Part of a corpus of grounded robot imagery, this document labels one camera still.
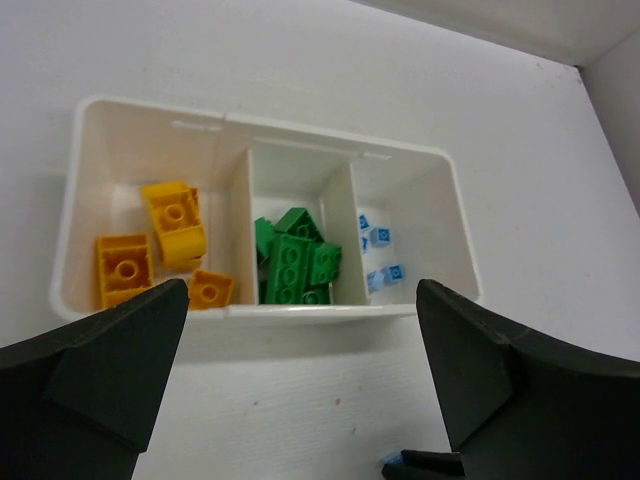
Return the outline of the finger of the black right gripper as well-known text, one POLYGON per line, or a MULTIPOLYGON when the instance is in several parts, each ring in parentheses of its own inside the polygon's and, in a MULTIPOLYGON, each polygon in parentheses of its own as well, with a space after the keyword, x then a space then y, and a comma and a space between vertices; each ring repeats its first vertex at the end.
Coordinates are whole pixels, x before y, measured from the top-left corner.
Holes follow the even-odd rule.
POLYGON ((383 462, 382 476, 386 480, 449 480, 464 479, 465 471, 457 452, 402 450, 383 462))

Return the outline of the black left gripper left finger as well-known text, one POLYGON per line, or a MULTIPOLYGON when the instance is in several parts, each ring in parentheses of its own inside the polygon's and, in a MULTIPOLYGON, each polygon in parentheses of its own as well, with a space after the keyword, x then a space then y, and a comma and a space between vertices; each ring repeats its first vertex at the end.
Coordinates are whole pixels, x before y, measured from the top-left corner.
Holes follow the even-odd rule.
POLYGON ((1 350, 1 476, 129 479, 189 306, 181 279, 1 350))

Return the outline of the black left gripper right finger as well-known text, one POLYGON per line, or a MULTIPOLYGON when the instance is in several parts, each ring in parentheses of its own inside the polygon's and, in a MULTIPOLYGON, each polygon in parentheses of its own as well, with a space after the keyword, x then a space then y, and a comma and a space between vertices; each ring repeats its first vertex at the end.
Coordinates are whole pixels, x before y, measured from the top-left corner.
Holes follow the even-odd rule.
POLYGON ((639 365, 489 311, 443 284, 416 290, 450 447, 470 479, 635 479, 639 365))

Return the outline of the yellow bee lego figure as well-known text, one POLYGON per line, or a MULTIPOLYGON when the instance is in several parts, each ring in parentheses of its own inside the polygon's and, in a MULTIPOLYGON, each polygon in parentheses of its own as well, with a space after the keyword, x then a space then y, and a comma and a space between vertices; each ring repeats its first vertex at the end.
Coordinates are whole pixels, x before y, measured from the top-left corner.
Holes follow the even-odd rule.
POLYGON ((150 236, 146 233, 96 239, 99 302, 111 308, 155 285, 150 236))

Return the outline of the small yellow lego brick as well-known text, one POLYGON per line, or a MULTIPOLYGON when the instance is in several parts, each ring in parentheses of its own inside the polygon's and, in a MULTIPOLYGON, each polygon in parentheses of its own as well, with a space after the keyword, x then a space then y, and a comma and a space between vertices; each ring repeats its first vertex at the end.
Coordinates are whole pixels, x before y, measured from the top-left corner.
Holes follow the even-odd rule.
POLYGON ((189 282, 190 308, 207 310, 231 304, 235 280, 233 277, 196 269, 189 282))

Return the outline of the light blue lego brick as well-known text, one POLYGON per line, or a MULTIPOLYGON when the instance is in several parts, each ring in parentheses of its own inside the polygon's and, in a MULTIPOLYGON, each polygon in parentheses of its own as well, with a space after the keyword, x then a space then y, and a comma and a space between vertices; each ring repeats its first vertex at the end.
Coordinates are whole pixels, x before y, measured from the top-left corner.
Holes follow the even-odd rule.
POLYGON ((371 225, 370 222, 368 220, 368 217, 365 214, 359 214, 358 215, 358 222, 359 222, 359 231, 364 233, 370 230, 371 225))
POLYGON ((370 295, 380 291, 385 285, 384 274, 379 271, 371 271, 366 275, 367 289, 370 295))
POLYGON ((369 240, 372 247, 384 248, 392 243, 392 231, 388 227, 374 227, 369 232, 369 240))
POLYGON ((405 268, 402 264, 390 264, 381 269, 386 286, 397 285, 405 280, 405 268))

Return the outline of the yellow striped lego body brick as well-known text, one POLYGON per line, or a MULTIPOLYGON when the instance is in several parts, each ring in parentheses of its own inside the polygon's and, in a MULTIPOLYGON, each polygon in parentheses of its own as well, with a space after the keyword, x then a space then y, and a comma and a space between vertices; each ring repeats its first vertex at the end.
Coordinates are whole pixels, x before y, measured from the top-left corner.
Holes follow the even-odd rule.
POLYGON ((167 269, 194 270, 201 266, 207 241, 198 203, 198 192, 183 181, 140 188, 159 246, 161 264, 167 269))

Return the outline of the small green lego brick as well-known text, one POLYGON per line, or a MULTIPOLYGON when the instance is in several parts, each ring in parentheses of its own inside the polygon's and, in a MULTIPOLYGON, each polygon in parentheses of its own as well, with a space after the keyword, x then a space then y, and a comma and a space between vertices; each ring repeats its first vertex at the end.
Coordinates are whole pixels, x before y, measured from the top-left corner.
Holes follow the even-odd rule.
POLYGON ((275 231, 306 241, 307 287, 328 285, 339 278, 342 247, 326 243, 320 227, 307 208, 292 207, 276 223, 275 231))

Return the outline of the green lego brick stack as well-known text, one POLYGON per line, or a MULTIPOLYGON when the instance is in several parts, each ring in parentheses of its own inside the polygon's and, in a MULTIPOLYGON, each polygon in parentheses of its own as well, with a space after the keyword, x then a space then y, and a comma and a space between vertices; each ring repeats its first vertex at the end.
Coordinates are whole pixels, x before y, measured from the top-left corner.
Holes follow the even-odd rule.
POLYGON ((258 301, 262 305, 331 304, 329 283, 312 286, 311 254, 320 243, 277 233, 271 221, 254 221, 258 301))

